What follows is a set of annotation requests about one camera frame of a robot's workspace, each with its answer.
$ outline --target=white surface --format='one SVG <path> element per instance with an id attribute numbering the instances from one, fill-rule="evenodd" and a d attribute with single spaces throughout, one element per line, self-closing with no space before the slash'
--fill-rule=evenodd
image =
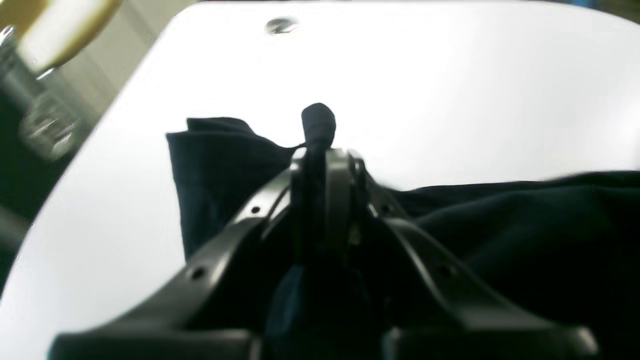
<path id="1" fill-rule="evenodd" d="M 292 15 L 289 35 L 263 32 Z M 404 189 L 636 168 L 640 27 L 547 3 L 198 4 L 145 58 L 33 225 L 0 358 L 126 311 L 183 264 L 164 134 L 232 116 L 281 145 L 322 101 Z"/>

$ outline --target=folded cloth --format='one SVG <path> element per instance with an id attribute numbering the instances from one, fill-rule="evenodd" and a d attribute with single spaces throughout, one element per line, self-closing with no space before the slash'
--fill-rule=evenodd
<path id="1" fill-rule="evenodd" d="M 297 147 L 277 146 L 238 119 L 187 123 L 167 139 L 188 259 L 289 166 Z M 551 320 L 589 326 L 607 359 L 640 357 L 640 172 L 389 191 L 419 227 L 507 298 Z M 297 354 L 287 332 L 317 320 L 304 313 L 313 306 L 301 303 L 309 277 L 293 268 L 272 304 L 268 332 L 292 339 L 276 341 L 284 358 Z M 343 278 L 342 287 L 365 301 L 352 274 Z"/>

